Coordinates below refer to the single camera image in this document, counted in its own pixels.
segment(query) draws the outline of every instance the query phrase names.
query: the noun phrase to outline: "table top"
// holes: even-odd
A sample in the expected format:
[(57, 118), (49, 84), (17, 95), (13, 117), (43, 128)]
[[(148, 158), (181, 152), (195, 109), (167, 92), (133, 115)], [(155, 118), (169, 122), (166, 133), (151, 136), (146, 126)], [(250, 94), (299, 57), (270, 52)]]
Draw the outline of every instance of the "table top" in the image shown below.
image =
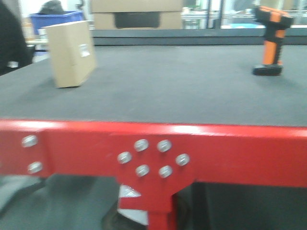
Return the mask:
[(251, 74), (263, 46), (100, 46), (98, 68), (57, 89), (50, 60), (0, 77), (0, 118), (307, 127), (306, 46), (282, 76)]

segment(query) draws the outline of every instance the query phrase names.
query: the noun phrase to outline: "cardboard boxes stack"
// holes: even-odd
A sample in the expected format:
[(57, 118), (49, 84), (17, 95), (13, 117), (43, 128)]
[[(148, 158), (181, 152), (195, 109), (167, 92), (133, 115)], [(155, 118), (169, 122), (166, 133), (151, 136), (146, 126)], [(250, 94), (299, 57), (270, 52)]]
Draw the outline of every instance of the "cardboard boxes stack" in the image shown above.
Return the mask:
[(261, 0), (260, 5), (272, 8), (281, 8), (281, 10), (291, 10), (293, 8), (294, 0)]
[(24, 38), (27, 42), (35, 40), (34, 29), (30, 18), (22, 19)]
[(92, 0), (96, 30), (181, 29), (182, 0)]

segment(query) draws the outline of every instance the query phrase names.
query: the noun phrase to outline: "glass wall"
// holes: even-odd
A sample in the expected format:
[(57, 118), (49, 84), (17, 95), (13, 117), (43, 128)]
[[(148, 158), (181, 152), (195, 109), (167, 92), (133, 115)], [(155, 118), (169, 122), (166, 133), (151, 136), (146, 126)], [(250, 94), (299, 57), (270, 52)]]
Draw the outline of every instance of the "glass wall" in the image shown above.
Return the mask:
[[(22, 15), (37, 13), (45, 2), (19, 0)], [(76, 11), (83, 3), (84, 18), (96, 30), (261, 28), (252, 14), (255, 5), (285, 10), (295, 17), (293, 27), (307, 26), (307, 0), (61, 0), (61, 3), (65, 11)]]
[(262, 28), (262, 25), (254, 21), (251, 10), (258, 4), (288, 12), (295, 18), (293, 27), (307, 25), (307, 0), (225, 0), (221, 27)]

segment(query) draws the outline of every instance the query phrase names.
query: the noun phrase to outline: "label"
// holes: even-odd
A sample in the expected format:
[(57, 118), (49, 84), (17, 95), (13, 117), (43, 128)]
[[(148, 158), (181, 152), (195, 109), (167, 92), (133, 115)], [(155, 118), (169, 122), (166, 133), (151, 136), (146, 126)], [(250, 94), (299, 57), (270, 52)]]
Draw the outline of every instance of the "label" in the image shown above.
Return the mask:
[(88, 51), (88, 45), (87, 44), (81, 44), (79, 45), (80, 49), (80, 55), (82, 58), (90, 56), (90, 51)]
[(8, 67), (10, 68), (18, 68), (19, 63), (17, 61), (9, 61), (8, 62)]
[(40, 40), (47, 42), (48, 37), (47, 37), (46, 29), (39, 29), (38, 34), (39, 34)]

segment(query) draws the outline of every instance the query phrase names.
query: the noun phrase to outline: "orange power drill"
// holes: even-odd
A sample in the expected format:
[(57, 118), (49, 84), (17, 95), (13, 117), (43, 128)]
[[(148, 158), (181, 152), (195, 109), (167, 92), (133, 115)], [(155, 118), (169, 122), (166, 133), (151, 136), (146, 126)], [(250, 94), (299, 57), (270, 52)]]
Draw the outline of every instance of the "orange power drill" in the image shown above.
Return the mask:
[(264, 34), (264, 58), (262, 65), (256, 66), (253, 74), (262, 76), (280, 75), (283, 66), (279, 60), (285, 30), (293, 24), (293, 18), (287, 12), (279, 11), (266, 6), (254, 9), (256, 21), (266, 27)]

